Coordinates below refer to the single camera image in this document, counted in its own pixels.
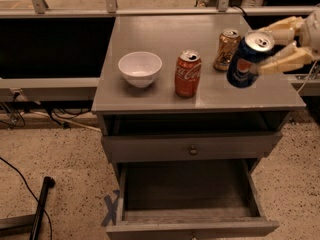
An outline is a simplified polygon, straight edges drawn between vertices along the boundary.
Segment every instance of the desk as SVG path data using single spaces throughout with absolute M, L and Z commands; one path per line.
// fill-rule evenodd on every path
M 282 74 L 237 89 L 215 71 L 227 27 L 249 29 L 238 14 L 116 19 L 92 108 L 120 186 L 112 240 L 264 236 L 278 227 L 265 217 L 250 173 L 281 138 L 290 111 L 305 104 Z M 190 99 L 174 91 L 183 49 L 199 51 L 203 62 Z M 133 51 L 163 61 L 145 89 L 130 86 L 117 67 Z

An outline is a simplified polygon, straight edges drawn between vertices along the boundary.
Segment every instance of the black pole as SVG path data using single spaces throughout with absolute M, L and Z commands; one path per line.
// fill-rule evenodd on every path
M 47 201 L 47 195 L 48 195 L 48 191 L 49 188 L 53 188 L 55 184 L 55 181 L 53 178 L 51 177 L 44 177 L 43 179 L 43 183 L 42 183 L 42 189 L 41 189 L 41 193 L 40 193 L 40 197 L 39 197 L 39 202 L 38 202 L 38 206 L 37 206 L 37 212 L 33 221 L 33 227 L 31 230 L 31 234 L 30 234 L 30 238 L 29 240 L 37 240 L 38 239 L 38 235 L 40 232 L 40 227 L 41 227 L 41 222 L 42 222 L 42 217 L 43 217 L 43 213 L 44 213 L 44 207 L 46 205 L 46 201 Z

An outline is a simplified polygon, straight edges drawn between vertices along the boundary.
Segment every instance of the floor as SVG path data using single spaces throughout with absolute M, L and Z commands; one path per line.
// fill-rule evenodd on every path
M 316 240 L 320 234 L 320 128 L 308 110 L 292 115 L 283 138 L 253 173 L 266 216 L 279 221 L 280 227 L 267 237 L 248 239 Z M 118 185 L 100 144 L 95 117 L 75 119 L 89 129 L 73 124 L 63 129 L 37 114 L 24 118 L 26 126 L 21 129 L 8 130 L 0 124 L 0 156 L 21 171 L 36 196 L 45 176 L 55 180 L 46 204 L 53 239 L 109 239 L 105 198 L 114 201 Z M 0 218 L 35 213 L 36 202 L 20 176 L 2 161 L 0 171 Z M 44 217 L 40 239 L 49 239 L 48 225 Z M 22 240 L 28 233 L 2 232 L 0 237 Z

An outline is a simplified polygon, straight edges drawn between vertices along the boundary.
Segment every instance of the closed drawer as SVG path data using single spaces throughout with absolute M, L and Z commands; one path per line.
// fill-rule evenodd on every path
M 102 137 L 102 143 L 108 159 L 114 163 L 122 163 L 260 158 L 267 156 L 280 138 L 280 132 L 245 132 L 105 136 Z
M 124 164 L 112 240 L 265 236 L 268 221 L 244 160 Z

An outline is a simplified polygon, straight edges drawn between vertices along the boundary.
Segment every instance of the soda can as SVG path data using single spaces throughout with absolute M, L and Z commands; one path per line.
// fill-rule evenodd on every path
M 227 79 L 233 86 L 243 88 L 251 86 L 257 79 L 256 72 L 251 72 L 259 63 L 272 55 L 274 39 L 268 32 L 251 31 L 242 38 L 227 72 Z
M 201 58 L 197 51 L 185 50 L 178 57 L 175 72 L 175 91 L 185 98 L 193 97 L 198 89 Z
M 238 30 L 227 28 L 219 36 L 219 48 L 213 67 L 219 71 L 227 72 L 233 54 L 235 53 L 241 37 Z

